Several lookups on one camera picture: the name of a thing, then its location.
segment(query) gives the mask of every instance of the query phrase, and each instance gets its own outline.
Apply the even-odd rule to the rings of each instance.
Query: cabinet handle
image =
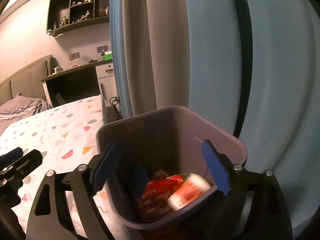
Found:
[[[106,97],[105,97],[104,94],[103,94],[102,83],[100,83],[100,87],[101,87],[102,97],[103,97],[104,100],[106,100]]]

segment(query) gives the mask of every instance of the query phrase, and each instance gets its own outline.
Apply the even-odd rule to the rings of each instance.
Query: purple plastic bin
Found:
[[[107,178],[107,193],[124,225],[138,230],[160,229],[188,219],[207,203],[217,189],[201,155],[201,144],[207,139],[232,163],[243,164],[246,160],[247,150],[243,143],[183,106],[140,114],[99,129],[99,153],[106,151],[110,141],[120,143],[123,148],[113,176]],[[138,165],[144,167],[150,178],[153,172],[165,169],[170,175],[199,174],[213,186],[179,211],[152,223],[142,223],[136,203],[125,186],[125,180]]]

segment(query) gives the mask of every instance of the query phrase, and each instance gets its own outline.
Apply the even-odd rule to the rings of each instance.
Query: food package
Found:
[[[168,179],[150,181],[140,199],[137,199],[138,210],[144,223],[156,221],[172,212],[168,198],[183,184],[184,175]]]
[[[182,186],[169,198],[169,206],[177,211],[188,205],[211,188],[210,184],[197,174],[190,174]]]

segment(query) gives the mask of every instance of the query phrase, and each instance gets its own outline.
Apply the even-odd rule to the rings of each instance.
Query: wall shelf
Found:
[[[90,3],[93,3],[93,1],[91,1],[91,2],[86,2],[86,3],[80,3],[80,4],[76,4],[76,5],[72,5],[72,6],[70,6],[70,8],[77,7],[77,6],[81,6],[81,5],[84,5],[84,4],[90,4]]]
[[[46,29],[46,33],[51,29],[50,36],[56,37],[79,28],[109,22],[109,16],[104,11],[105,7],[109,5],[109,0],[92,0],[88,3],[72,6],[73,1],[83,0],[50,0]],[[89,11],[88,18],[77,21],[87,11]],[[68,18],[67,25],[59,27],[64,16]],[[57,25],[56,29],[53,29],[54,22]]]

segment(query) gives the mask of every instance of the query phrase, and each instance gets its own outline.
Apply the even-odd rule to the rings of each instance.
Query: blue gripper pad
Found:
[[[113,142],[107,149],[107,153],[102,158],[99,166],[93,174],[92,191],[101,191],[107,178],[111,177],[116,170],[122,155],[122,147],[119,143]]]
[[[23,156],[23,151],[20,147],[15,148],[11,152],[0,157],[0,171],[5,167],[8,167],[10,164],[14,163]]]
[[[145,169],[139,165],[126,181],[127,187],[134,199],[139,199],[143,195],[146,185],[150,182]]]
[[[214,149],[209,140],[205,140],[201,146],[201,154],[208,169],[213,177],[215,184],[219,191],[222,191],[227,196],[230,191],[229,173],[223,166],[217,156],[217,151]]]

